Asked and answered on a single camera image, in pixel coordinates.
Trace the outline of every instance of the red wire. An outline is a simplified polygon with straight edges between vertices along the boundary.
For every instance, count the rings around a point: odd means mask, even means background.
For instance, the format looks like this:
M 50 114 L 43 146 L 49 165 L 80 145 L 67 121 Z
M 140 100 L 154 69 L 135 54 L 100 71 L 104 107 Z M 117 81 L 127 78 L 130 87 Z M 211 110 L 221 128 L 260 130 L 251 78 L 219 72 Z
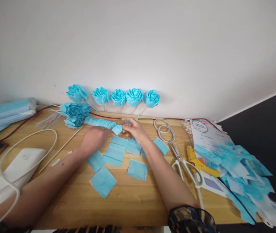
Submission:
M 108 118 L 108 119 L 121 119 L 121 118 L 116 118 L 116 117 L 104 117 L 104 116 L 100 116 L 97 115 L 95 113 L 90 112 L 90 114 L 95 115 L 95 116 L 99 116 L 99 117 L 103 117 L 103 118 Z M 163 118 L 164 120 L 184 120 L 182 118 Z M 138 118 L 138 120 L 154 120 L 154 118 Z M 217 130 L 219 130 L 221 132 L 220 129 L 218 129 L 211 121 L 209 121 L 208 119 L 205 118 L 192 118 L 191 120 L 205 120 L 208 121 L 213 127 L 215 127 Z
M 51 108 L 51 107 L 55 107 L 55 106 L 47 106 L 44 107 L 43 109 L 40 109 L 39 111 L 36 112 L 36 114 L 34 114 L 33 116 L 31 116 L 30 118 L 27 118 L 22 124 L 20 124 L 12 133 L 10 133 L 8 136 L 6 136 L 5 138 L 1 139 L 1 141 L 6 140 L 8 137 L 12 136 L 13 134 L 15 134 L 24 124 L 26 124 L 28 121 L 30 121 L 31 119 L 33 119 L 34 117 L 36 117 L 38 114 L 41 113 L 42 110 L 47 109 L 47 108 Z

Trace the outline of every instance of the yellow glue gun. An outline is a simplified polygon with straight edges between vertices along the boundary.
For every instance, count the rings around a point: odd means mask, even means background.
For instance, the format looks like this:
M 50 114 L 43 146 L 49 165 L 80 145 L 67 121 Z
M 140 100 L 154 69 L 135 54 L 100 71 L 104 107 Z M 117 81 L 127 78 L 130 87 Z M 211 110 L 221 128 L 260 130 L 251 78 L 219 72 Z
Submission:
M 209 167 L 207 167 L 205 164 L 203 164 L 197 157 L 196 154 L 193 150 L 193 148 L 191 147 L 190 143 L 187 142 L 187 147 L 186 147 L 186 153 L 187 153 L 187 158 L 189 160 L 190 163 L 193 163 L 194 166 L 198 169 L 198 170 L 202 170 L 204 172 L 206 172 L 209 175 L 212 175 L 214 177 L 220 177 L 220 172 L 216 169 L 211 169 Z

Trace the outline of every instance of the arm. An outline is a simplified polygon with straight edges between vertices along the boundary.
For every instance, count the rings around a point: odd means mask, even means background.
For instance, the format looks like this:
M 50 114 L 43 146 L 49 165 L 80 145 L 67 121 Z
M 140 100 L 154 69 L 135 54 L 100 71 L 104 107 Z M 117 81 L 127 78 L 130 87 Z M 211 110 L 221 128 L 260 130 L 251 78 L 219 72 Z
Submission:
M 38 219 L 71 174 L 106 141 L 111 130 L 92 127 L 81 146 L 54 167 L 26 184 L 12 212 L 3 220 L 8 227 L 27 227 Z M 0 218 L 8 211 L 15 195 L 0 205 Z
M 132 123 L 123 125 L 123 132 L 127 131 L 127 136 L 131 133 L 142 146 L 166 209 L 169 211 L 181 205 L 190 205 L 194 208 L 199 208 L 197 200 L 187 185 L 165 160 L 160 149 L 150 139 L 140 123 L 133 118 L 123 118 L 122 120 Z

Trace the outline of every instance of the scissors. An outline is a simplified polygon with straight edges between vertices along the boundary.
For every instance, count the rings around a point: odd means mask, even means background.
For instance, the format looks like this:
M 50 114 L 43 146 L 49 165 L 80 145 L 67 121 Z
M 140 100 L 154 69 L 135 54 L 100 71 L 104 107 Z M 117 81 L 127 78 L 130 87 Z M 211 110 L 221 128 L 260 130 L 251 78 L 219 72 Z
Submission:
M 163 122 L 165 122 L 167 125 L 161 125 L 159 128 L 156 127 L 156 121 L 158 120 L 161 120 Z M 181 172 L 181 166 L 180 166 L 180 163 L 183 165 L 184 169 L 186 170 L 186 173 L 191 177 L 191 179 L 193 180 L 194 182 L 194 185 L 197 189 L 199 189 L 203 184 L 204 184 L 204 179 L 200 173 L 200 171 L 194 166 L 192 165 L 191 163 L 185 161 L 184 159 L 182 159 L 180 157 L 180 154 L 179 154 L 179 150 L 178 150 L 178 147 L 176 145 L 176 143 L 174 142 L 173 144 L 173 141 L 175 140 L 175 132 L 173 131 L 173 129 L 170 127 L 170 125 L 168 124 L 167 121 L 165 121 L 164 119 L 161 119 L 161 118 L 158 118 L 154 121 L 154 127 L 157 129 L 157 132 L 158 132 L 158 136 L 160 137 L 160 139 L 164 142 L 167 142 L 170 147 L 172 148 L 175 156 L 176 156 L 176 161 L 174 162 L 174 164 L 172 165 L 172 168 L 175 169 L 175 167 L 177 167 L 177 172 L 179 173 L 181 179 L 184 181 L 183 179 L 183 175 L 182 175 L 182 172 Z M 168 130 L 167 131 L 161 131 L 162 128 L 167 128 Z M 167 141 L 165 140 L 163 137 L 162 137 L 162 133 L 168 133 L 169 131 L 171 131 L 172 135 L 173 135 L 173 138 L 170 140 L 170 141 Z M 200 181 L 198 182 L 194 175 L 192 174 L 192 172 L 190 171 L 189 168 L 192 168 L 193 170 L 195 170 L 197 172 L 197 174 L 199 175 L 200 177 Z

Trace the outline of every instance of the person's right hand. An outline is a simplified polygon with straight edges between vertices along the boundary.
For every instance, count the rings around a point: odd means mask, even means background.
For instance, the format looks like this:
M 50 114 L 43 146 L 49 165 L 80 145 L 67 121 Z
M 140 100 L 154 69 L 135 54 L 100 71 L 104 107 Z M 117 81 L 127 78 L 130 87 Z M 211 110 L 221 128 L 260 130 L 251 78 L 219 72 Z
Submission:
M 151 140 L 147 132 L 138 121 L 135 121 L 131 117 L 122 118 L 122 120 L 131 122 L 131 124 L 124 124 L 122 126 L 123 133 L 126 132 L 126 136 L 129 136 L 130 134 L 133 135 L 140 145 L 146 140 Z

